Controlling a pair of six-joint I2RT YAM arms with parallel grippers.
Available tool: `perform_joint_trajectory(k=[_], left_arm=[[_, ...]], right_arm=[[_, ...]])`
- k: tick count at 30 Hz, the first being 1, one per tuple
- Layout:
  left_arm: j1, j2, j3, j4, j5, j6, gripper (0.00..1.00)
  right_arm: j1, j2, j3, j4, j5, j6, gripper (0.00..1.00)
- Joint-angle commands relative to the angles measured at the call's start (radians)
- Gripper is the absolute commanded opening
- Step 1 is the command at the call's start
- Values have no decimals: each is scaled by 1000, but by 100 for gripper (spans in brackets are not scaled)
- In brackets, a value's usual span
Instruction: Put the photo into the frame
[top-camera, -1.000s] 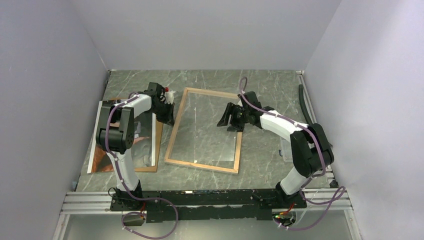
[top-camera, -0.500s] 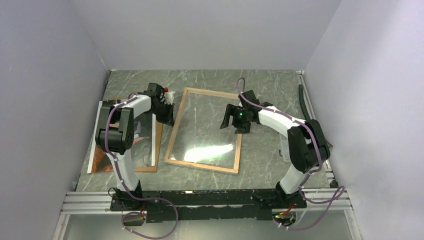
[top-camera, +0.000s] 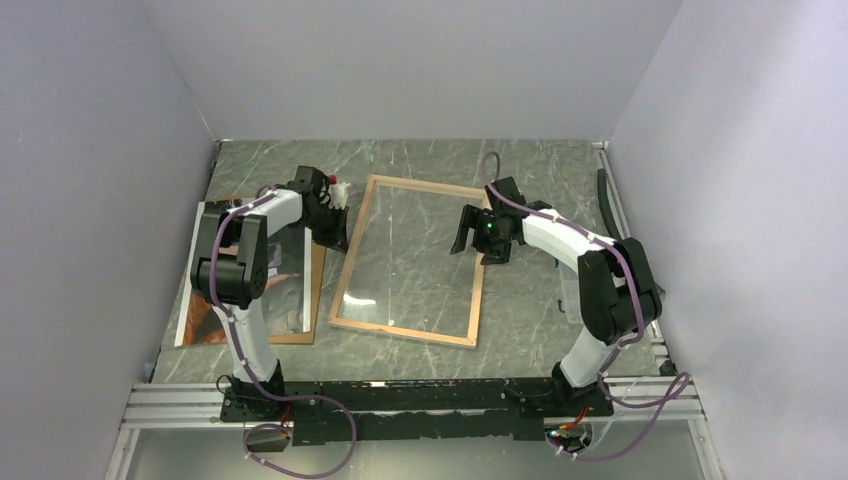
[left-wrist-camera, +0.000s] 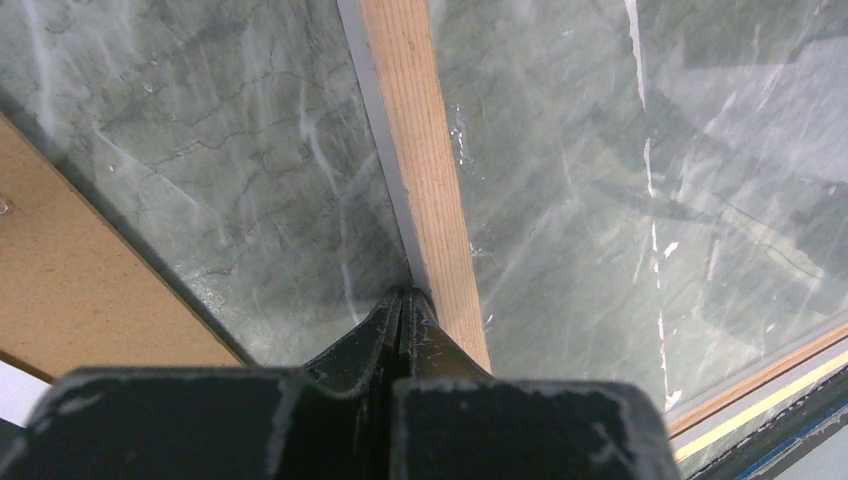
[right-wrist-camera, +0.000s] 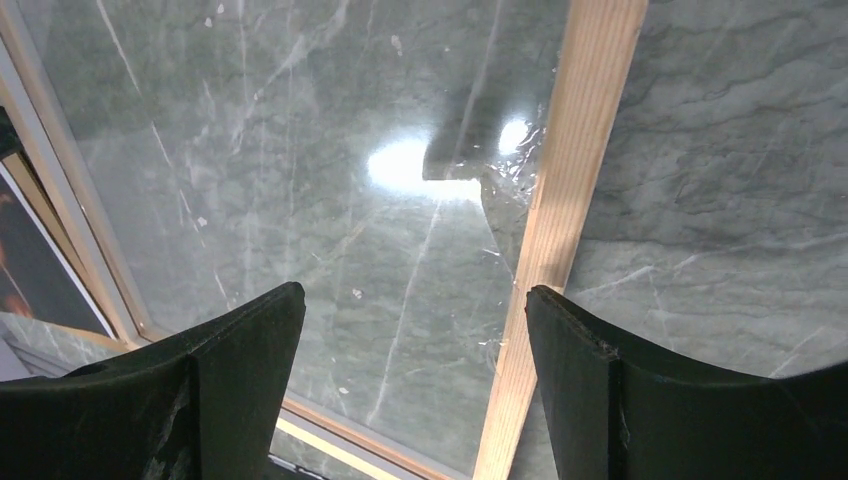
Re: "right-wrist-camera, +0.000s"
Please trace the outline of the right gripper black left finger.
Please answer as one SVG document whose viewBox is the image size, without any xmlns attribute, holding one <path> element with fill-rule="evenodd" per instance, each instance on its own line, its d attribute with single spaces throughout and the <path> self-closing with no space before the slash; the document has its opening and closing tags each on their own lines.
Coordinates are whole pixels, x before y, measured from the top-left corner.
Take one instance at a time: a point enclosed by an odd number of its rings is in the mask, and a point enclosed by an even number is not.
<svg viewBox="0 0 848 480">
<path fill-rule="evenodd" d="M 259 479 L 305 319 L 284 283 L 58 378 L 1 386 L 5 479 Z"/>
</svg>

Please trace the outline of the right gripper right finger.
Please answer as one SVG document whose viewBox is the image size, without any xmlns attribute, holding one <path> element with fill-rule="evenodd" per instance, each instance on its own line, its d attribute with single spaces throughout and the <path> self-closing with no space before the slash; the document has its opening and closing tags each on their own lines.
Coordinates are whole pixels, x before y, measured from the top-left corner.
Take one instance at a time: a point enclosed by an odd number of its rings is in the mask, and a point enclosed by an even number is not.
<svg viewBox="0 0 848 480">
<path fill-rule="evenodd" d="M 843 479 L 847 366 L 771 379 L 621 329 L 556 291 L 527 327 L 562 479 Z"/>
</svg>

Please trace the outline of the glossy photo print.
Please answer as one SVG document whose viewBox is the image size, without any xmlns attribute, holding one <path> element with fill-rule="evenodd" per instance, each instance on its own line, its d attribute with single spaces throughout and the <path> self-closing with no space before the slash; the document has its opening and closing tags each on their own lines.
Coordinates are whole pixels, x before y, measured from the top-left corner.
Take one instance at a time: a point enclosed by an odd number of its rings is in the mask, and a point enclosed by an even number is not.
<svg viewBox="0 0 848 480">
<path fill-rule="evenodd" d="M 5 167 L 1 168 L 1 310 L 113 335 L 100 308 Z"/>
</svg>

